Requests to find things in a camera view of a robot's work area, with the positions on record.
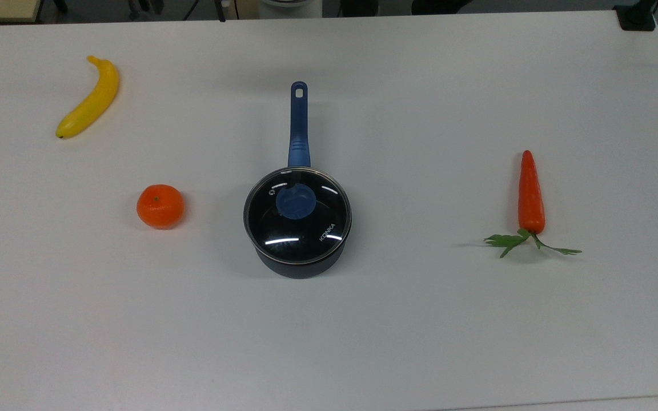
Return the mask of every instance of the blue handle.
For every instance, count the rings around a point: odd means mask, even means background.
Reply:
[[[289,167],[311,167],[308,153],[308,87],[303,81],[291,86],[291,143]]]

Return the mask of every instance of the cable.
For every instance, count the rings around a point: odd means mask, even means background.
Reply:
[[[184,16],[182,21],[185,21],[186,19],[190,18],[190,15],[191,15],[192,11],[194,10],[194,8],[196,7],[197,3],[199,3],[199,0],[194,0],[194,3],[192,4],[192,7],[190,7],[190,11],[187,12],[187,15]]]

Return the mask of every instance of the carrot leaves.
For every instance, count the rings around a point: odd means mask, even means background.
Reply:
[[[546,247],[548,249],[557,251],[562,255],[576,255],[582,252],[581,250],[576,250],[576,249],[559,249],[555,247],[550,247],[550,245],[546,245],[543,242],[541,242],[540,239],[538,239],[535,234],[533,234],[532,232],[528,232],[526,229],[523,228],[518,229],[517,234],[519,235],[504,236],[501,234],[494,234],[493,236],[484,239],[484,241],[486,242],[486,244],[491,245],[492,247],[504,248],[504,251],[501,252],[499,258],[504,258],[504,256],[507,255],[509,251],[517,247],[517,245],[520,245],[523,242],[527,241],[527,239],[529,239],[530,237],[532,237],[535,240],[535,245],[537,245],[538,249],[541,249],[541,247]]]

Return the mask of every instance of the blue saucepan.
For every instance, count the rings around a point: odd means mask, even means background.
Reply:
[[[342,186],[311,168],[308,151],[308,88],[291,86],[288,167],[253,187],[243,224],[258,256],[271,270],[305,279],[331,267],[352,227],[352,208]]]

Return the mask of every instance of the yellow banana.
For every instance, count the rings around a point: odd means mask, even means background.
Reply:
[[[108,108],[118,91],[118,70],[113,63],[92,55],[88,56],[88,61],[98,68],[98,83],[91,94],[62,119],[55,131],[59,138],[71,138],[88,128]]]

